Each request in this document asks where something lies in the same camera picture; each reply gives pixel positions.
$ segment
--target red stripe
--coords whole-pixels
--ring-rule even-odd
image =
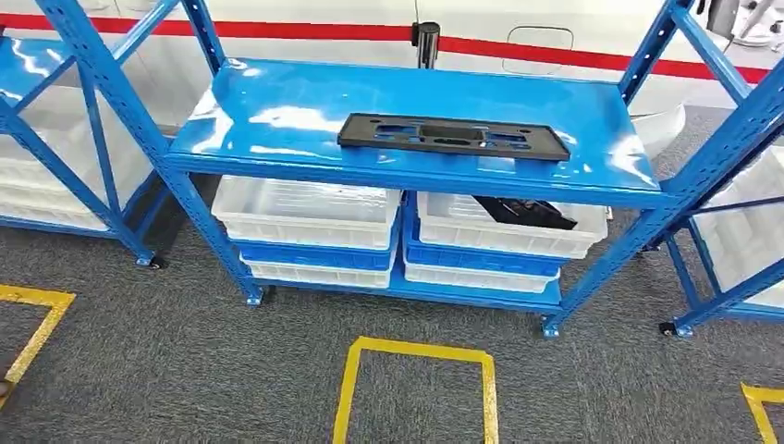
[[[134,18],[92,18],[99,32],[125,33],[136,23]],[[0,24],[22,30],[51,30],[45,16],[0,13]],[[221,37],[302,39],[302,40],[370,40],[406,42],[410,40],[410,26],[354,25],[327,23],[270,23],[250,21],[217,21],[215,28]],[[190,36],[190,23],[186,20],[166,20],[154,34]],[[627,55],[593,53],[568,49],[545,48],[516,43],[489,42],[442,36],[439,50],[475,56],[513,58],[532,62],[545,62],[575,67],[600,68],[622,71],[629,65]],[[738,71],[750,83],[759,83],[768,69],[739,67]],[[692,79],[714,78],[708,67],[699,62],[659,60],[655,74]]]
[[[485,40],[441,37],[438,49],[449,53],[471,54],[528,60],[532,62],[557,63],[574,67],[626,70],[631,61],[627,55],[592,53],[570,49],[545,48],[526,44],[488,42]],[[750,83],[759,83],[768,69],[738,67],[738,71]],[[688,77],[692,79],[714,79],[708,66],[700,62],[681,62],[678,60],[659,60],[654,66],[654,74]]]

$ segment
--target lower shelf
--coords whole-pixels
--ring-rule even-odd
[[[94,238],[114,238],[115,232],[112,230],[100,230],[72,227],[69,225],[50,224],[37,220],[20,219],[18,217],[0,216],[0,227],[35,229],[38,231],[49,231],[52,233],[76,234],[78,236],[92,236]]]
[[[374,294],[402,299],[428,302],[456,303],[485,308],[503,308],[543,314],[561,311],[561,293],[558,280],[550,282],[542,293],[521,293],[516,291],[473,289],[451,285],[422,284],[409,282],[403,277],[403,263],[400,255],[392,269],[388,289],[368,289],[364,287],[345,287],[338,285],[287,282],[249,277],[258,285],[276,285],[325,291]]]

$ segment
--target white car body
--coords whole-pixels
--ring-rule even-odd
[[[88,14],[139,18],[154,0],[81,0]],[[442,35],[493,42],[632,56],[662,0],[212,0],[213,20],[324,24],[409,25],[435,21]],[[4,2],[0,13],[41,14],[33,0]],[[186,19],[178,7],[168,19]],[[704,15],[698,17],[704,23]],[[17,37],[56,38],[52,31],[6,30]],[[102,34],[108,43],[118,34]],[[722,38],[717,37],[719,44]],[[337,63],[414,67],[416,50],[407,42],[222,38],[229,56],[316,60]],[[700,61],[677,34],[663,58]],[[587,80],[620,79],[619,70],[581,68],[522,60],[440,52],[439,69],[534,74]],[[152,36],[124,66],[156,122],[176,127],[188,117],[210,81],[194,37]],[[65,83],[75,83],[66,76]],[[638,134],[651,156],[668,146],[685,124],[683,102],[696,84],[652,75],[631,104]]]

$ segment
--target caster wheel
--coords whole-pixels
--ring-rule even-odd
[[[659,324],[659,333],[664,336],[678,336],[678,330],[674,322],[662,322]]]
[[[150,268],[151,270],[163,270],[164,268],[169,267],[169,263],[167,262],[166,259],[155,256],[153,260],[150,261],[150,264],[147,265],[147,267]]]

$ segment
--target gray carpet floor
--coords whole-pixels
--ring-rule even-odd
[[[688,115],[687,130],[657,159],[662,174],[726,112]],[[658,333],[685,309],[665,252],[635,257],[560,339],[546,340],[533,314],[357,294],[279,289],[249,309],[171,211],[171,266],[157,272],[133,265],[110,240],[0,229],[0,283],[77,294],[0,411],[0,440],[323,442],[359,336],[493,355],[502,441],[755,442],[740,383],[784,389],[784,325],[715,320],[692,339]],[[630,220],[616,210],[610,239]],[[564,269],[565,288],[607,244]],[[44,315],[0,304],[1,365]],[[353,399],[352,441],[483,436],[478,364],[367,351]],[[767,410],[784,437],[784,406]]]

